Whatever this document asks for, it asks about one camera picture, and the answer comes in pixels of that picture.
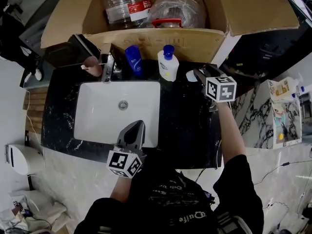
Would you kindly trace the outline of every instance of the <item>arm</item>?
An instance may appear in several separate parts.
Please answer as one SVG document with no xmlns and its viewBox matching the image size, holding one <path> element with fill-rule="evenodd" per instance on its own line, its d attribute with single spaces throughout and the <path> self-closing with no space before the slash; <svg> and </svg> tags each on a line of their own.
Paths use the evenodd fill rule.
<svg viewBox="0 0 312 234">
<path fill-rule="evenodd" d="M 129 197 L 131 181 L 130 178 L 119 177 L 110 198 L 126 203 Z"/>
<path fill-rule="evenodd" d="M 120 219 L 116 216 L 124 211 L 131 181 L 130 178 L 119 177 L 110 198 L 100 198 L 93 203 L 86 218 L 77 226 L 75 234 L 98 233 L 101 227 L 111 233 L 118 228 Z"/>
<path fill-rule="evenodd" d="M 227 103 L 217 103 L 224 165 L 237 155 L 246 155 L 243 138 Z"/>
<path fill-rule="evenodd" d="M 229 212 L 232 216 L 239 216 L 253 234 L 262 234 L 264 225 L 262 202 L 254 190 L 243 138 L 229 106 L 226 103 L 218 103 L 217 107 L 224 170 L 214 184 L 214 190 L 220 199 L 215 214 L 218 216 Z"/>
</svg>

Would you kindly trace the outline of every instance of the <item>white sink basin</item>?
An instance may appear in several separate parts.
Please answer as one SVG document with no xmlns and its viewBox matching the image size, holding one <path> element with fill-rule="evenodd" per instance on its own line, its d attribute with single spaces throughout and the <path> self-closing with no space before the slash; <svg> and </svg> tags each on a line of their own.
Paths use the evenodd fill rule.
<svg viewBox="0 0 312 234">
<path fill-rule="evenodd" d="M 143 147 L 156 147 L 159 100 L 160 84 L 155 81 L 83 83 L 78 95 L 74 138 L 113 144 L 123 128 L 141 119 L 146 126 Z"/>
</svg>

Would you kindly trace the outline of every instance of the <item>sink drain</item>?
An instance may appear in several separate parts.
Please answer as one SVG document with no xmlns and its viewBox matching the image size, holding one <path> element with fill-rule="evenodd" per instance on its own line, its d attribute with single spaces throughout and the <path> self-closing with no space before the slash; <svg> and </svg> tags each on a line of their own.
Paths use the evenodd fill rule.
<svg viewBox="0 0 312 234">
<path fill-rule="evenodd" d="M 118 104 L 118 108 L 120 110 L 126 110 L 128 108 L 128 102 L 125 100 L 122 100 L 119 104 Z"/>
</svg>

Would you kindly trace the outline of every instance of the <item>white wall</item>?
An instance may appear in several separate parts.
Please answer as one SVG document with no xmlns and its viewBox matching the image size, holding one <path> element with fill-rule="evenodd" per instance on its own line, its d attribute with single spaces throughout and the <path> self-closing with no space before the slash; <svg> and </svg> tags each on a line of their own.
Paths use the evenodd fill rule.
<svg viewBox="0 0 312 234">
<path fill-rule="evenodd" d="M 8 195 L 11 191 L 29 189 L 27 176 L 4 163 L 5 144 L 24 144 L 25 90 L 20 88 L 23 71 L 17 63 L 0 59 L 0 212 L 12 206 Z"/>
<path fill-rule="evenodd" d="M 279 81 L 288 76 L 294 79 L 300 79 L 299 73 L 303 78 L 303 83 L 300 86 L 305 87 L 305 92 L 312 91 L 312 53 L 308 54 L 300 62 L 296 63 L 274 80 Z"/>
</svg>

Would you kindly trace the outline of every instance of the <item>cable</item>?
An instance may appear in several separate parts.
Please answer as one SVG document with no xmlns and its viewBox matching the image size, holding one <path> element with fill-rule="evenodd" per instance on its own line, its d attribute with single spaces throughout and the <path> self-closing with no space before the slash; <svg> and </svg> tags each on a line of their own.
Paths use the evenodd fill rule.
<svg viewBox="0 0 312 234">
<path fill-rule="evenodd" d="M 29 121 L 30 121 L 31 127 L 33 128 L 33 130 L 34 130 L 34 132 L 35 132 L 35 136 L 36 136 L 36 139 L 37 139 L 39 145 L 41 145 L 41 143 L 40 143 L 40 141 L 39 141 L 39 139 L 38 139 L 37 133 L 36 133 L 36 131 L 35 131 L 35 129 L 34 129 L 33 123 L 32 123 L 30 117 L 29 117 L 28 114 L 27 114 L 27 113 L 28 113 L 29 106 L 30 106 L 30 92 L 29 92 L 28 90 L 26 90 L 26 91 L 28 92 L 28 107 L 27 107 L 27 110 L 26 110 L 26 117 L 27 117 L 27 118 L 29 119 Z"/>
<path fill-rule="evenodd" d="M 16 228 L 16 227 L 12 227 L 12 228 L 8 228 L 5 230 L 6 233 L 13 233 L 13 234 L 16 234 L 16 232 L 12 232 L 11 230 L 19 230 L 19 231 L 22 231 L 23 233 L 31 233 L 29 231 L 26 231 L 26 230 L 23 230 L 23 229 L 20 229 L 20 228 Z"/>
<path fill-rule="evenodd" d="M 278 225 L 277 225 L 277 229 L 279 229 L 279 226 L 280 226 L 280 224 L 281 224 L 281 222 L 283 221 L 283 219 L 285 218 L 285 216 L 287 215 L 287 213 L 289 212 L 289 207 L 288 207 L 288 205 L 287 204 L 285 204 L 285 203 L 283 203 L 283 202 L 274 202 L 273 204 L 268 204 L 268 206 L 267 207 L 265 207 L 265 208 L 262 208 L 263 210 L 264 209 L 266 209 L 266 208 L 268 208 L 268 207 L 271 207 L 271 206 L 273 206 L 274 204 L 281 204 L 281 205 L 285 205 L 286 207 L 287 207 L 287 211 L 286 211 L 286 213 L 284 214 L 284 216 L 282 217 L 282 219 L 281 219 L 281 221 L 279 221 L 279 223 L 278 223 Z"/>
<path fill-rule="evenodd" d="M 32 218 L 35 219 L 35 220 L 38 220 L 38 221 L 45 221 L 45 222 L 47 222 L 50 225 L 50 231 L 52 230 L 52 225 L 47 220 L 37 219 L 37 218 L 34 218 L 34 217 L 32 217 Z"/>
<path fill-rule="evenodd" d="M 309 179 L 307 179 L 307 183 L 306 183 L 306 185 L 305 185 L 305 187 L 304 187 L 304 189 L 303 189 L 303 194 L 301 195 L 301 198 L 300 198 L 300 201 L 299 201 L 299 204 L 298 204 L 298 207 L 297 207 L 297 214 L 298 214 L 298 216 L 299 216 L 299 207 L 300 207 L 300 204 L 301 204 L 301 200 L 302 200 L 302 198 L 303 198 L 303 196 L 304 196 L 304 193 L 305 193 L 305 191 L 306 191 L 306 188 L 307 188 L 307 185 L 308 185 L 308 182 L 309 182 Z"/>
<path fill-rule="evenodd" d="M 26 92 L 28 92 L 28 107 L 27 107 L 27 110 L 26 110 L 26 117 L 29 119 L 30 124 L 31 124 L 31 127 L 32 127 L 32 129 L 33 129 L 33 131 L 34 131 L 34 133 L 35 133 L 36 139 L 37 139 L 39 145 L 41 146 L 41 142 L 40 142 L 39 139 L 38 139 L 37 132 L 35 131 L 35 128 L 34 128 L 34 126 L 33 126 L 33 123 L 32 123 L 30 117 L 29 117 L 28 114 L 27 114 L 27 113 L 28 113 L 28 110 L 29 110 L 29 106 L 30 106 L 30 92 L 29 92 L 28 90 L 26 90 Z M 44 148 L 42 149 L 42 155 L 43 155 L 43 158 L 45 159 Z"/>
<path fill-rule="evenodd" d="M 206 170 L 206 168 L 203 168 L 203 169 L 201 170 L 201 172 L 199 173 L 197 179 L 195 180 L 196 183 L 197 183 L 199 177 L 201 176 L 201 174 L 202 174 L 205 170 Z"/>
<path fill-rule="evenodd" d="M 278 167 L 274 168 L 272 171 L 270 171 L 270 172 L 268 172 L 267 174 L 265 174 L 265 176 L 263 177 L 263 179 L 262 179 L 260 182 L 254 184 L 254 186 L 255 186 L 255 185 L 258 185 L 258 184 L 260 184 L 260 183 L 262 183 L 262 181 L 265 179 L 265 177 L 266 177 L 267 175 L 269 175 L 270 173 L 274 172 L 277 168 L 279 168 L 279 167 L 281 167 L 281 166 L 288 166 L 288 165 L 290 165 L 290 164 L 303 163 L 303 162 L 312 162 L 312 160 L 304 160 L 304 161 L 297 161 L 297 162 L 286 162 L 286 163 L 284 163 L 284 164 L 281 164 L 281 165 L 279 165 Z"/>
</svg>

